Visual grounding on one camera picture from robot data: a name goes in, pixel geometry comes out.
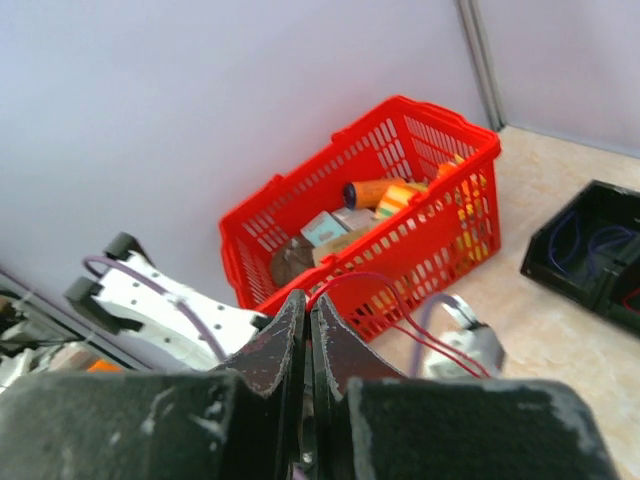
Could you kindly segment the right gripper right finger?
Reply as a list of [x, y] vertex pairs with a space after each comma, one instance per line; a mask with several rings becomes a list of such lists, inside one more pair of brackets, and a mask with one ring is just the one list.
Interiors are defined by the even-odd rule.
[[310, 314], [322, 479], [614, 479], [590, 408], [539, 379], [403, 376], [342, 321]]

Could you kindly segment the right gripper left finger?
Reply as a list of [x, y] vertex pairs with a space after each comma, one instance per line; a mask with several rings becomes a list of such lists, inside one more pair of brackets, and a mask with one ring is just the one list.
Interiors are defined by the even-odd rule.
[[31, 374], [1, 396], [5, 479], [290, 479], [305, 307], [208, 372]]

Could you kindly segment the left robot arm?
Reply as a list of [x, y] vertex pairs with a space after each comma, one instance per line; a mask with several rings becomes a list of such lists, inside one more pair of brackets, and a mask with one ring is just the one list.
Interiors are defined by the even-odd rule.
[[91, 276], [77, 278], [64, 297], [91, 329], [150, 345], [186, 370], [214, 369], [273, 320], [166, 276], [129, 233], [83, 264]]

